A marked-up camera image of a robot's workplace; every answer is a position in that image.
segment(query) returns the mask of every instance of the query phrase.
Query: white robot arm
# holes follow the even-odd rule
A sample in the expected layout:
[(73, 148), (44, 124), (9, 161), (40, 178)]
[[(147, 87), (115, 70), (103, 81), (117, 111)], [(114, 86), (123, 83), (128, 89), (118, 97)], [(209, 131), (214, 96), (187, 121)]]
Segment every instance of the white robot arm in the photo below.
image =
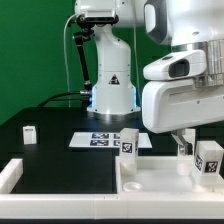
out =
[(92, 90), (91, 116), (102, 119), (123, 119), (136, 114), (135, 87), (130, 81), (131, 50), (128, 44), (112, 34), (113, 26), (144, 25), (145, 0), (77, 0), (79, 19), (96, 24), (95, 42), (98, 53), (98, 81)]
[(224, 1), (148, 0), (146, 28), (172, 53), (144, 68), (143, 123), (155, 133), (224, 120)]

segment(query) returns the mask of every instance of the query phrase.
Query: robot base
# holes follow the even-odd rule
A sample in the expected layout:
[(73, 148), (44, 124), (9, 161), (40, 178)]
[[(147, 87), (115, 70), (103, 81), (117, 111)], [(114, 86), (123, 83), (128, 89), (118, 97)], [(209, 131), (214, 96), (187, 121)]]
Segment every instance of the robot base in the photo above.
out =
[(141, 116), (140, 108), (129, 114), (100, 114), (93, 111), (87, 111), (89, 117), (104, 121), (125, 121), (138, 119)]

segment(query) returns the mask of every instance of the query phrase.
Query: cable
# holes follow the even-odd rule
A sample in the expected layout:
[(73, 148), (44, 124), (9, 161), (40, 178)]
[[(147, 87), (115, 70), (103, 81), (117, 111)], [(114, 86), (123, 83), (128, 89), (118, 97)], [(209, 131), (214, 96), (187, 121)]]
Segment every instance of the cable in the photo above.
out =
[(65, 24), (64, 27), (64, 37), (63, 37), (63, 43), (64, 43), (64, 60), (65, 60), (65, 68), (66, 68), (66, 76), (67, 76), (67, 89), (68, 92), (71, 92), (71, 84), (70, 84), (70, 73), (68, 68), (68, 57), (67, 57), (67, 47), (66, 47), (66, 29), (69, 24), (69, 22), (76, 17), (76, 14), (70, 16)]
[(134, 6), (134, 0), (131, 0), (131, 6), (132, 6), (132, 12), (133, 12), (133, 26), (134, 26), (134, 54), (135, 54), (135, 67), (136, 67), (136, 77), (137, 77), (137, 88), (138, 88), (138, 99), (140, 103), (140, 107), (142, 107), (142, 99), (141, 99), (141, 93), (140, 93), (140, 77), (139, 77), (139, 70), (138, 70), (138, 55), (137, 55), (137, 40), (136, 40), (136, 11)]
[(50, 100), (49, 102), (68, 101), (68, 100), (75, 101), (75, 100), (82, 100), (82, 99), (81, 98), (80, 99), (72, 99), (72, 98), (69, 98), (69, 99), (55, 99), (55, 100)]
[(54, 95), (54, 96), (48, 98), (47, 100), (43, 101), (42, 103), (40, 103), (37, 107), (44, 107), (46, 104), (48, 104), (50, 101), (55, 100), (56, 98), (63, 97), (63, 96), (71, 96), (71, 95), (75, 95), (75, 94), (80, 94), (80, 91), (67, 92), (67, 93), (61, 93), (61, 94)]

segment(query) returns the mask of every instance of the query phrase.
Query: white block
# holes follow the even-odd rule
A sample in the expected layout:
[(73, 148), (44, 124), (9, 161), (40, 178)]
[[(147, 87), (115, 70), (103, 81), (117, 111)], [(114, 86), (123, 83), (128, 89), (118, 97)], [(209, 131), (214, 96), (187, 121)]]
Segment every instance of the white block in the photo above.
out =
[(215, 141), (199, 141), (192, 176), (197, 184), (215, 185), (219, 178), (224, 149)]
[(9, 194), (22, 173), (22, 159), (11, 159), (0, 173), (0, 194)]
[(23, 127), (23, 141), (24, 145), (37, 144), (37, 134), (35, 126)]
[(106, 195), (95, 200), (95, 219), (127, 219), (126, 195)]
[(120, 157), (128, 163), (134, 163), (138, 156), (139, 130), (124, 128), (120, 132)]

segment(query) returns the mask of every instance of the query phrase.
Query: white platform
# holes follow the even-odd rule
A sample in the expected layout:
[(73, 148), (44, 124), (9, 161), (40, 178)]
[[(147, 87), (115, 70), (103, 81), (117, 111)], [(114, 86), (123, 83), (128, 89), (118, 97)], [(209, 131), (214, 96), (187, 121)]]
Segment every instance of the white platform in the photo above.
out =
[[(224, 184), (194, 186), (176, 173), (176, 157), (139, 157), (134, 176), (121, 175), (117, 194), (0, 194), (1, 219), (224, 219)], [(142, 189), (124, 191), (126, 183)]]
[(0, 173), (0, 195), (9, 194), (23, 174), (22, 159), (11, 159)]

